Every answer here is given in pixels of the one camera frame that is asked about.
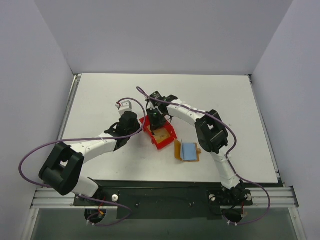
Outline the orange credit card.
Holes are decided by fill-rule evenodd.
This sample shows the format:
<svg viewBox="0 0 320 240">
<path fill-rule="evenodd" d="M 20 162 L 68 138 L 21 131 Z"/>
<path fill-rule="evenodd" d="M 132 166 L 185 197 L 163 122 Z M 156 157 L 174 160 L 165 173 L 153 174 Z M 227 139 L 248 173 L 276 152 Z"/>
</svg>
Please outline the orange credit card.
<svg viewBox="0 0 320 240">
<path fill-rule="evenodd" d="M 166 128 L 159 128 L 152 132 L 152 135 L 157 143 L 161 143 L 171 137 Z"/>
</svg>

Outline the red plastic bin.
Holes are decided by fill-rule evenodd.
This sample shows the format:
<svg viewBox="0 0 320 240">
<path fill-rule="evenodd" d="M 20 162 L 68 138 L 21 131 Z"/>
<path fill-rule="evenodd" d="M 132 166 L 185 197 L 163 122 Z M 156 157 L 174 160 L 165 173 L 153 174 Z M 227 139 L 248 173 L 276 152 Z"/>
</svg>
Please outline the red plastic bin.
<svg viewBox="0 0 320 240">
<path fill-rule="evenodd" d="M 169 124 L 167 126 L 164 126 L 162 128 L 166 128 L 167 131 L 170 133 L 171 137 L 160 142 L 160 143 L 157 143 L 155 141 L 155 138 L 153 137 L 153 131 L 151 131 L 151 128 L 150 128 L 150 122 L 149 122 L 149 117 L 146 116 L 145 117 L 145 123 L 144 123 L 144 126 L 143 126 L 143 131 L 148 135 L 148 137 L 150 138 L 151 140 L 151 143 L 153 145 L 155 145 L 155 147 L 157 148 L 158 151 L 162 150 L 163 148 L 165 148 L 166 146 L 170 145 L 171 143 L 174 142 L 175 139 L 177 139 L 177 135 L 176 135 L 176 132 L 175 132 L 175 129 L 174 127 Z"/>
</svg>

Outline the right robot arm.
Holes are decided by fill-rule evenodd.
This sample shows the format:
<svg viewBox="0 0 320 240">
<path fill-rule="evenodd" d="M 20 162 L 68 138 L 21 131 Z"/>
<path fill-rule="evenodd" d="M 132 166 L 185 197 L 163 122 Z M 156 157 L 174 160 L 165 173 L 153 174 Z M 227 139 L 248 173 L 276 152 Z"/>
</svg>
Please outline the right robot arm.
<svg viewBox="0 0 320 240">
<path fill-rule="evenodd" d="M 151 104 L 149 121 L 153 127 L 162 127 L 165 116 L 178 118 L 195 127 L 198 143 L 203 150 L 210 153 L 219 173 L 224 189 L 222 198 L 230 205 L 250 201 L 251 194 L 244 186 L 241 178 L 233 167 L 229 155 L 237 144 L 234 132 L 223 123 L 216 110 L 203 111 L 194 108 L 178 97 L 161 96 L 158 91 L 145 95 Z"/>
</svg>

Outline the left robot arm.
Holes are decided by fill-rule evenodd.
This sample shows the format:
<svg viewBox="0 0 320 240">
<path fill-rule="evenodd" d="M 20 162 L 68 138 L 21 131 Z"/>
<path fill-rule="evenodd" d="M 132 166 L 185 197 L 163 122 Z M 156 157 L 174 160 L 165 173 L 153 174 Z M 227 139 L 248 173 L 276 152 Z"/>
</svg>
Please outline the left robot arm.
<svg viewBox="0 0 320 240">
<path fill-rule="evenodd" d="M 99 205 L 103 200 L 103 193 L 94 180 L 81 176 L 83 165 L 122 148 L 129 141 L 130 135 L 138 132 L 140 127 L 137 114 L 126 111 L 119 121 L 100 134 L 97 140 L 71 145 L 57 143 L 40 169 L 39 178 L 62 196 L 69 193 L 84 195 L 90 205 Z"/>
</svg>

